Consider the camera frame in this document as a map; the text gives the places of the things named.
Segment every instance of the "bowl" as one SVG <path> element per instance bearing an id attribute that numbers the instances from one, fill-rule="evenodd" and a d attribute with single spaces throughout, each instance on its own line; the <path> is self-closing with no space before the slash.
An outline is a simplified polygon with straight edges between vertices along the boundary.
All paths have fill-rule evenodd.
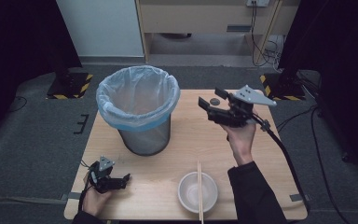
<path id="1" fill-rule="evenodd" d="M 217 201 L 217 186 L 213 179 L 202 173 L 202 210 L 208 212 Z M 182 206 L 190 212 L 199 212 L 199 186 L 197 172 L 185 175 L 178 187 L 178 197 Z"/>

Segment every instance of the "white wall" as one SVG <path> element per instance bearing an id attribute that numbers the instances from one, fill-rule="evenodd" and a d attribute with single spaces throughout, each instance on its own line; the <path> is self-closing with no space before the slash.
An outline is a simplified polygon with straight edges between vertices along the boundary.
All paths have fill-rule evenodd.
<path id="1" fill-rule="evenodd" d="M 80 57 L 144 57 L 134 0 L 57 4 Z"/>

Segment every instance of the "chopsticks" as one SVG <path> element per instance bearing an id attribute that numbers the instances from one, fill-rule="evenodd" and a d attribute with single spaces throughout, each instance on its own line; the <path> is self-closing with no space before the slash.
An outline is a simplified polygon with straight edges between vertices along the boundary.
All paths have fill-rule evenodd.
<path id="1" fill-rule="evenodd" d="M 202 170 L 201 170 L 201 163 L 198 161 L 197 164 L 197 178 L 199 184 L 199 214 L 200 214 L 200 221 L 203 224 L 203 208 L 202 208 Z"/>

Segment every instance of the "power strip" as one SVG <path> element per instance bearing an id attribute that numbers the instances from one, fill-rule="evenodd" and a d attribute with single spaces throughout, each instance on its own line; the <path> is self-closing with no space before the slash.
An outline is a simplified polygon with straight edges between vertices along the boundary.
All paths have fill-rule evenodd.
<path id="1" fill-rule="evenodd" d="M 254 7 L 255 4 L 258 7 L 267 7 L 269 5 L 269 0 L 247 0 L 246 6 Z"/>

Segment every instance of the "trash can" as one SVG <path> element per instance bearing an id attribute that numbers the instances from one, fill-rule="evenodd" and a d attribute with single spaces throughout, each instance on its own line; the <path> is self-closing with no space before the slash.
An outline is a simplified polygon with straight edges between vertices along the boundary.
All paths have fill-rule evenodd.
<path id="1" fill-rule="evenodd" d="M 117 129 L 124 145 L 140 156 L 162 151 L 171 136 L 171 113 L 180 97 L 175 77 L 157 67 L 123 68 L 97 90 L 101 117 Z"/>

